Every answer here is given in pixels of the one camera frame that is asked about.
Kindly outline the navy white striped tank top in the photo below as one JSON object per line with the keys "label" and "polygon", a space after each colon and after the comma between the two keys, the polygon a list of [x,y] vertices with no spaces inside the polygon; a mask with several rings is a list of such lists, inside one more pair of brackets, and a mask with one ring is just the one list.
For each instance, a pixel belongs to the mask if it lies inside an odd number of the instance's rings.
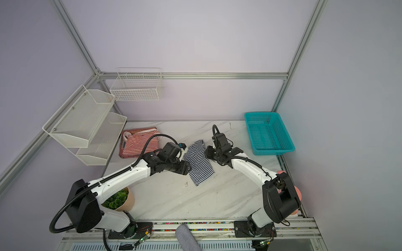
{"label": "navy white striped tank top", "polygon": [[194,142],[185,153],[183,160],[191,167],[189,176],[195,186],[199,186],[214,175],[213,167],[205,156],[206,145],[203,140]]}

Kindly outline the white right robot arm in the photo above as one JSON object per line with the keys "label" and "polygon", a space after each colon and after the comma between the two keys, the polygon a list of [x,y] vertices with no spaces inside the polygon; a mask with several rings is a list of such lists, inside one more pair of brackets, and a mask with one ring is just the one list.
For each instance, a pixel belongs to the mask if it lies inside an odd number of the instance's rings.
{"label": "white right robot arm", "polygon": [[286,172],[276,173],[263,167],[237,147],[223,152],[208,146],[205,156],[241,172],[261,188],[263,206],[248,216],[246,234],[260,237],[271,230],[274,223],[285,224],[286,218],[300,208],[298,190]]}

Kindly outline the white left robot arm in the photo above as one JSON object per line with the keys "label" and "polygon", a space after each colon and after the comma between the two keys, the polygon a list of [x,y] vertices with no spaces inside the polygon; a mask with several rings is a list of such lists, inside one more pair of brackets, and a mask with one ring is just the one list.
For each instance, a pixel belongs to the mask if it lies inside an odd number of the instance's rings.
{"label": "white left robot arm", "polygon": [[190,170],[189,162],[180,159],[178,154],[149,152],[129,166],[101,179],[88,183],[81,179],[72,185],[63,207],[72,222],[67,229],[75,229],[78,233],[93,229],[111,230],[123,238],[133,238],[138,232],[147,232],[148,228],[138,227],[127,209],[117,211],[107,208],[104,203],[133,183],[156,173],[169,171],[187,175]]}

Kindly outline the teal plastic basket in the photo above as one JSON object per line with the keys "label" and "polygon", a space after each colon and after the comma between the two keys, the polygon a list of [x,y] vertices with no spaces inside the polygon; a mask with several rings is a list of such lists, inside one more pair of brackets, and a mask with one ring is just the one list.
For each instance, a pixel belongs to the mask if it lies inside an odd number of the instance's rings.
{"label": "teal plastic basket", "polygon": [[245,113],[245,122],[254,155],[283,155],[295,151],[294,143],[278,113]]}

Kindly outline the green potted plant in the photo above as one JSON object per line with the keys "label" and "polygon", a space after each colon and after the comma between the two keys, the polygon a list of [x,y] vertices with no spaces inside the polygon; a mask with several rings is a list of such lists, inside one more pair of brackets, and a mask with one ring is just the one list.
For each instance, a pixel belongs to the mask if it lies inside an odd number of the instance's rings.
{"label": "green potted plant", "polygon": [[134,193],[126,187],[109,197],[102,203],[102,206],[115,211],[128,212],[134,207],[134,204]]}

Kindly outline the pink watering can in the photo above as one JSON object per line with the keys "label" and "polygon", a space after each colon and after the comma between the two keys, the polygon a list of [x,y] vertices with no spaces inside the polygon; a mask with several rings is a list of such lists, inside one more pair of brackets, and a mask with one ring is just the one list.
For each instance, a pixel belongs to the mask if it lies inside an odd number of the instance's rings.
{"label": "pink watering can", "polygon": [[[286,173],[286,171],[279,170],[279,171],[277,171],[277,173],[278,173],[278,174]],[[296,190],[296,193],[297,193],[297,195],[298,195],[299,200],[301,201],[301,199],[302,199],[301,191],[300,191],[296,186],[295,186],[295,190]],[[291,213],[291,214],[289,215],[289,218],[295,218],[295,217],[297,217],[298,212],[299,212],[299,209],[295,210],[293,213]]]}

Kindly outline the grey foam microphone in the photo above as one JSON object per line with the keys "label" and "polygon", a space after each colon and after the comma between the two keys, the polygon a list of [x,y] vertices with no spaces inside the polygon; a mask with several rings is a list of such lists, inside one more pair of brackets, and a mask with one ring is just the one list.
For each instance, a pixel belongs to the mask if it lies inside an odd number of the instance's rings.
{"label": "grey foam microphone", "polygon": [[202,251],[202,248],[197,243],[196,239],[192,235],[188,226],[185,224],[180,225],[176,231],[175,236],[184,251]]}

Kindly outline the white mesh wall shelf lower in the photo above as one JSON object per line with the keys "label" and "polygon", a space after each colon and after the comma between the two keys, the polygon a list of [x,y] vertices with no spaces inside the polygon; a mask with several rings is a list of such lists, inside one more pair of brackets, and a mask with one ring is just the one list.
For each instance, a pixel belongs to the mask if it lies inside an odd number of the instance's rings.
{"label": "white mesh wall shelf lower", "polygon": [[125,116],[108,113],[89,146],[80,148],[75,156],[86,166],[106,165],[126,121],[127,117]]}

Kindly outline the white mesh wall shelf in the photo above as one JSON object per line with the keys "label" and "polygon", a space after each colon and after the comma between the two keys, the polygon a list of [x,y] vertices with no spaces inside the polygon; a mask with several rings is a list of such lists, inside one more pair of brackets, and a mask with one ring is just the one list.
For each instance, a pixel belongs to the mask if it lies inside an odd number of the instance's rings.
{"label": "white mesh wall shelf", "polygon": [[75,156],[86,166],[106,165],[126,121],[127,117],[125,116],[108,113],[89,146],[80,148]]}
{"label": "white mesh wall shelf", "polygon": [[115,103],[115,96],[81,85],[43,125],[65,148],[87,148]]}

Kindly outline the white mesh wall shelf upper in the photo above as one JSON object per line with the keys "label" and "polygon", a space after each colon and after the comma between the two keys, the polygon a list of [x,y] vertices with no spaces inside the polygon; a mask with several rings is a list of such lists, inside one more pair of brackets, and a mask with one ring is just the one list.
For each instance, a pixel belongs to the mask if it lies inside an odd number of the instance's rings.
{"label": "white mesh wall shelf upper", "polygon": [[81,85],[43,125],[65,148],[87,148],[115,103],[115,96]]}

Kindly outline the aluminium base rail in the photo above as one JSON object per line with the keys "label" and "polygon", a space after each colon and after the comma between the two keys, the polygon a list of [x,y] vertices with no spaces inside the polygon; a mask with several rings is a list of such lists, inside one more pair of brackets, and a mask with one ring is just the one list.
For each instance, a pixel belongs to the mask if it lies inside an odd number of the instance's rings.
{"label": "aluminium base rail", "polygon": [[60,251],[182,251],[195,245],[203,251],[286,250],[326,251],[313,218],[296,217],[282,224],[271,223],[251,234],[245,219],[139,221],[132,238],[110,230],[77,233],[70,230]]}

